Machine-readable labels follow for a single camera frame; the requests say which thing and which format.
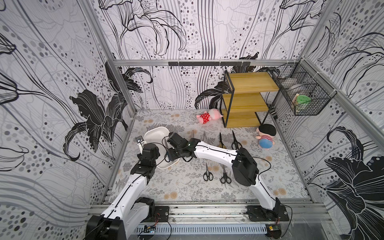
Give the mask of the white plastic storage box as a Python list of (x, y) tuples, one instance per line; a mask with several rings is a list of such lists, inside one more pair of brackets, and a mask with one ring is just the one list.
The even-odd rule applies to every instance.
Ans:
[(157, 127), (145, 133), (144, 140), (146, 143), (155, 144), (159, 148), (160, 156), (156, 160), (157, 168), (165, 170), (176, 163), (179, 162), (179, 159), (171, 160), (170, 155), (168, 154), (168, 149), (171, 146), (166, 143), (170, 131), (165, 127)]

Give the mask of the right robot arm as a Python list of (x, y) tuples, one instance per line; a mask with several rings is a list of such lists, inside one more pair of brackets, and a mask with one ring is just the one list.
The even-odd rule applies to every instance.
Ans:
[(174, 132), (169, 134), (167, 142), (171, 145), (169, 150), (173, 158), (200, 158), (224, 165), (232, 169), (238, 184), (250, 188), (263, 209), (274, 211), (280, 207), (281, 202), (264, 185), (256, 161), (245, 148), (223, 149), (199, 139), (184, 139)]

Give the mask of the yellow black scissors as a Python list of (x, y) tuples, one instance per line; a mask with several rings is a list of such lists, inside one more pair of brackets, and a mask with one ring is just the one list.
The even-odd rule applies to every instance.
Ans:
[(226, 149), (227, 147), (224, 145), (223, 143), (223, 139), (222, 139), (222, 134), (219, 133), (219, 145), (218, 145), (219, 148), (222, 148), (222, 149)]

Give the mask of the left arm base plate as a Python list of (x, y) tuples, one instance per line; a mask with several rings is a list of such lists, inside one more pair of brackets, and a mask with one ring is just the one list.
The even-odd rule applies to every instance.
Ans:
[(169, 206), (154, 206), (150, 208), (149, 215), (142, 223), (166, 223), (169, 220)]

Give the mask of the black small scissors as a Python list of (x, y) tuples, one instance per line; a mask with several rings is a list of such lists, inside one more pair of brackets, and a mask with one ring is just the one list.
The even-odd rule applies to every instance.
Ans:
[(208, 164), (206, 164), (206, 171), (203, 174), (203, 178), (204, 178), (204, 181), (206, 181), (206, 182), (212, 181), (214, 179), (213, 174), (209, 170)]

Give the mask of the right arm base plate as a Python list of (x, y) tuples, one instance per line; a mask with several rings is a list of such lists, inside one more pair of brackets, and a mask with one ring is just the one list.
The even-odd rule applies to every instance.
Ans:
[(251, 222), (288, 222), (290, 220), (288, 211), (283, 205), (279, 205), (278, 210), (267, 210), (257, 205), (246, 207), (246, 215)]

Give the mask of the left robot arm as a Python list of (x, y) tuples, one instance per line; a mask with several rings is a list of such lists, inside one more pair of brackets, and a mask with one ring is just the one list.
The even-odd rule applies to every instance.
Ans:
[(156, 144), (144, 145), (118, 197), (99, 216), (89, 219), (85, 240), (127, 240), (143, 220), (154, 215), (154, 200), (139, 195), (154, 175), (159, 156)]

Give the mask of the small grey handled scissors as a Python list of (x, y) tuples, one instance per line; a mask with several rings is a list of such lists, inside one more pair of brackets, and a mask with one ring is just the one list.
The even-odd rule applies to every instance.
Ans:
[(220, 178), (221, 184), (231, 184), (232, 179), (227, 174), (226, 167), (222, 165), (222, 168), (223, 168), (223, 176)]

